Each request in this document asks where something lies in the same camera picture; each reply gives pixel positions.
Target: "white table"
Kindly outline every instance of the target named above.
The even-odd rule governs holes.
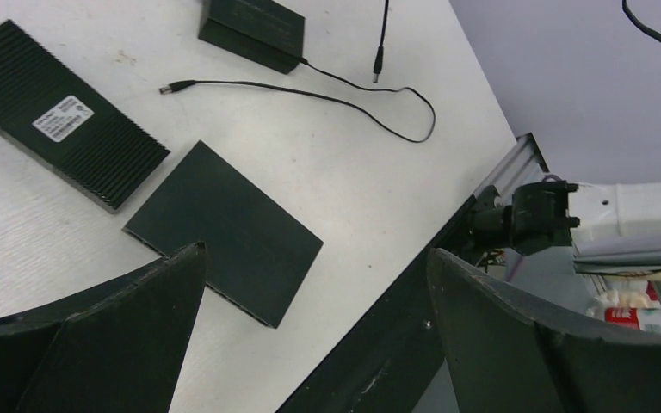
[[[305,56],[370,84],[381,0],[282,0],[306,17]],[[172,150],[117,215],[0,138],[0,317],[43,305],[157,256],[120,229],[202,139],[325,242],[278,330],[206,291],[173,412],[279,407],[514,144],[447,0],[392,1],[380,86],[410,85],[439,116],[411,145],[357,112],[303,96],[194,87],[254,80],[338,96],[422,137],[413,96],[372,96],[305,67],[273,72],[196,39],[198,0],[0,0],[83,80]]]

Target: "cable connector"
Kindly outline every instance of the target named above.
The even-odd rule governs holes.
[[[190,88],[196,84],[195,80],[182,80],[180,82],[170,83],[158,91],[161,92],[161,95],[168,95],[169,93],[180,92],[186,88]]]
[[[374,83],[379,82],[379,75],[381,74],[381,68],[384,66],[384,47],[379,46],[376,49],[376,60],[374,61]]]

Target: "black flat box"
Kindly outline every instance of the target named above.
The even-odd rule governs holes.
[[[169,154],[11,20],[0,24],[0,134],[111,213]]]
[[[207,285],[277,327],[323,242],[199,142],[123,231],[163,255],[203,241]]]
[[[287,74],[303,59],[305,26],[271,0],[205,0],[199,39]]]

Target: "black power supply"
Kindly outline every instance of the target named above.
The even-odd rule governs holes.
[[[205,0],[199,39],[287,74],[303,60],[305,26],[272,0]]]
[[[11,20],[0,25],[0,133],[110,212],[169,154]]]

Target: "power adapter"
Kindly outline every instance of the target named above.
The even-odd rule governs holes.
[[[288,74],[303,60],[305,25],[272,0],[205,0],[199,39]]]

